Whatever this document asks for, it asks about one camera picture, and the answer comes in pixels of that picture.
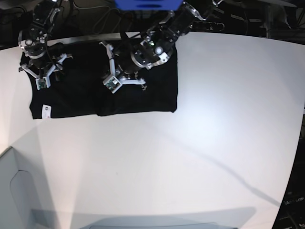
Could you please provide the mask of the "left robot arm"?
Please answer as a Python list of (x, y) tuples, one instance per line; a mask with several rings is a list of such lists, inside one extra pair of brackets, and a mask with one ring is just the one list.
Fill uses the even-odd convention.
[(167, 63), (179, 37), (191, 30), (195, 19), (205, 21), (207, 17), (184, 1), (177, 12), (169, 11), (146, 31), (132, 37), (121, 33), (122, 41), (118, 45), (101, 41), (109, 58), (109, 73), (103, 77), (103, 85), (113, 94), (131, 84), (145, 90), (146, 81), (138, 76), (139, 71)]

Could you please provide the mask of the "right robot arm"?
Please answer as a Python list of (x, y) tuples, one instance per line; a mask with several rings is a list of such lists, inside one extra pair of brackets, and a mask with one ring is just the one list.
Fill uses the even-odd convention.
[(48, 39), (55, 27), (61, 11), (60, 0), (43, 0), (32, 11), (32, 22), (28, 29), (18, 36), (18, 45), (27, 58), (19, 68), (33, 77), (37, 90), (51, 86), (50, 76), (54, 72), (63, 73), (63, 63), (72, 58), (71, 54), (62, 53), (63, 44), (49, 46)]

